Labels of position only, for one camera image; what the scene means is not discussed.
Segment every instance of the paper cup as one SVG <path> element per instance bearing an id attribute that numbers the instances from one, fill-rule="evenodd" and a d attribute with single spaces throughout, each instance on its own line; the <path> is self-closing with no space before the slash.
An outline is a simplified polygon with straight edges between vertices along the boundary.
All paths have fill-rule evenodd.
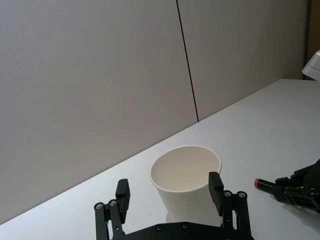
<path id="1" fill-rule="evenodd" d="M 209 172 L 220 174 L 220 157 L 203 146 L 182 146 L 159 157 L 150 170 L 150 179 L 173 222 L 220 226 L 209 188 Z"/>

